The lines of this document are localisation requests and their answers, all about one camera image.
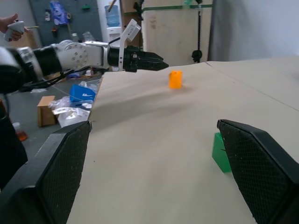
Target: gray wall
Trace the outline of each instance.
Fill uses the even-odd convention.
[[[32,15],[29,0],[0,0],[0,17],[6,17],[17,13],[19,20],[25,21],[26,26],[36,26],[36,22]],[[38,31],[32,30],[38,47],[41,47],[41,41]],[[3,39],[0,32],[0,46],[9,46],[9,43]]]
[[[299,54],[298,0],[214,0],[210,60]]]
[[[57,38],[52,35],[54,22],[53,20],[45,21],[45,9],[50,9],[50,0],[30,0],[30,3],[36,23],[40,26],[39,34],[43,45],[71,38],[66,25],[58,27]],[[60,0],[60,3],[72,15],[70,23],[72,33],[77,33],[79,38],[83,38],[82,34],[90,31],[95,39],[102,41],[97,0]],[[90,5],[91,9],[82,10],[81,7],[84,4]]]

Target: wooden board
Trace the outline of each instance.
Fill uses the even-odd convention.
[[[272,70],[259,66],[266,83]],[[168,88],[171,70],[182,70],[181,90]],[[105,74],[68,223],[254,224],[232,175],[212,159],[217,120],[266,130],[299,161],[299,112],[235,75],[207,63]]]

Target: water bottle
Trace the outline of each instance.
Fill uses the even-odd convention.
[[[119,27],[121,23],[118,6],[113,6],[110,12],[108,12],[108,9],[109,6],[105,6],[108,27]]]

